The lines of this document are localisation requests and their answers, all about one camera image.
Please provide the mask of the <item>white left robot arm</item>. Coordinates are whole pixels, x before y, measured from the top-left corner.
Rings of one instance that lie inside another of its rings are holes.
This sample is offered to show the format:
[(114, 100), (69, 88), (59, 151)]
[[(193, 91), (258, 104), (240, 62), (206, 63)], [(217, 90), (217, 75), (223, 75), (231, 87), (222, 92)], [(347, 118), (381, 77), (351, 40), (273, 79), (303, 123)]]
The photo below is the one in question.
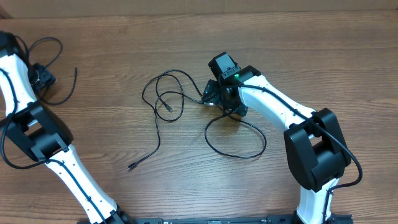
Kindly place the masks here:
[(47, 66), (30, 63), (29, 57), (30, 47), (20, 37), (1, 32), (1, 91), (6, 104), (1, 142), (11, 140), (33, 164), (13, 164), (3, 149), (1, 157), (19, 170), (46, 165), (78, 200), (89, 223), (130, 223), (129, 217), (84, 167), (72, 144), (71, 131), (40, 95), (56, 78)]

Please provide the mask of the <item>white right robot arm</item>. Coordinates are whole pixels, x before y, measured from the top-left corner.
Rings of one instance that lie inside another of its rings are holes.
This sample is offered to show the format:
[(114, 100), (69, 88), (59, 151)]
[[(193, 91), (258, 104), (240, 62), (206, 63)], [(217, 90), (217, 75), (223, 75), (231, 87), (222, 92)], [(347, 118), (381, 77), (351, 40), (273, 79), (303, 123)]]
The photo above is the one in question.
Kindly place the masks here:
[(274, 88), (252, 66), (241, 68), (226, 52), (208, 64), (210, 80), (202, 100), (245, 116), (252, 108), (284, 134), (289, 170), (300, 185), (300, 201), (288, 215), (268, 215), (265, 223), (352, 223), (351, 215), (331, 212), (333, 187), (351, 158), (335, 114), (315, 111)]

